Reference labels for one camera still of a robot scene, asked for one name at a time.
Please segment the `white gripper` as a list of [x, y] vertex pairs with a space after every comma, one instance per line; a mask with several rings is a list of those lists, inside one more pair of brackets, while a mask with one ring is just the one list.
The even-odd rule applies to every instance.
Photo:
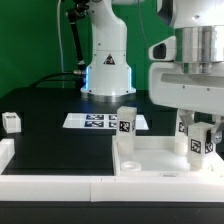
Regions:
[[148, 81], [151, 101], [184, 109], [179, 117], [185, 128], [194, 123], [193, 111], [212, 114], [211, 141], [219, 144], [224, 131], [224, 62], [214, 63], [210, 73], [183, 73], [181, 65], [172, 62], [176, 56], [174, 36], [152, 45], [148, 56], [153, 60]]

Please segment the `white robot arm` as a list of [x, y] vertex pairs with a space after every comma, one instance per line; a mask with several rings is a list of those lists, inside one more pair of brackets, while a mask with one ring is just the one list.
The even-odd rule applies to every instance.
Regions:
[[[115, 100], [134, 93], [126, 62], [127, 27], [112, 6], [121, 0], [90, 0], [93, 55], [85, 95]], [[190, 115], [214, 116], [211, 141], [224, 131], [224, 0], [156, 0], [156, 14], [174, 34], [148, 50], [149, 94], [157, 105], [178, 108], [186, 130]]]

